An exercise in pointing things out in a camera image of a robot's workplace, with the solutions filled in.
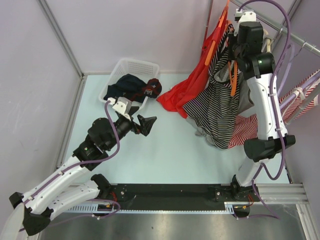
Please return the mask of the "orange plastic hanger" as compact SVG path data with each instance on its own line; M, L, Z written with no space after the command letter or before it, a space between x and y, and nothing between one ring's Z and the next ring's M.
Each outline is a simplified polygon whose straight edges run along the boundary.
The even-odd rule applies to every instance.
M228 26L232 25L230 20L226 21L226 27L225 30L227 30ZM227 43L226 47L228 48L228 53L230 52L229 47L229 36L227 37ZM236 94L236 88L237 88L237 82L238 82L238 63L236 60L231 60L231 57L228 56L228 74L229 74L229 81L230 81L230 86L231 86L231 92L230 96L234 97Z

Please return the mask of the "black white striped tank top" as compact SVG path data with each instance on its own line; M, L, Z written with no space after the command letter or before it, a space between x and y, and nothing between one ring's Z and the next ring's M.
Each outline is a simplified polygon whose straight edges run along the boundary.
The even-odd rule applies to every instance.
M229 62L228 58L228 36L233 30L233 26L228 25L217 45L208 68L205 89L182 106L187 121L196 128L196 134L222 150L229 148L240 103L240 73L236 76L235 94L231 95L231 79L235 74L232 72L234 62Z

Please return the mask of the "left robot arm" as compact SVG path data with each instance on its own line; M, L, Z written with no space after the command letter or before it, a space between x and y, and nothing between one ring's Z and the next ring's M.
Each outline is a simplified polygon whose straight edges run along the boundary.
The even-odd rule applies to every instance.
M85 140L68 160L38 186L25 193L15 192L9 197L14 210L21 210L19 221L9 233L3 232L3 240L14 240L19 232L34 236L47 228L63 212L86 201L105 200L110 196L111 184L102 174L94 174L89 181L68 190L70 184L91 173L103 162L115 157L120 141L129 132L148 136L157 117L138 115L134 122L124 103L116 103L117 121L110 113L98 118L87 131Z

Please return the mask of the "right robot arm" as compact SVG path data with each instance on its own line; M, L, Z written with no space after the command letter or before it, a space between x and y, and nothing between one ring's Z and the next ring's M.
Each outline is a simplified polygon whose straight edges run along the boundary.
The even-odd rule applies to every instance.
M238 22L229 40L234 60L250 89L257 117L257 137L244 142L246 158L232 178L230 194L237 202L255 195L254 179L269 160L295 144L283 123L275 80L275 59L263 52L263 26L256 21Z

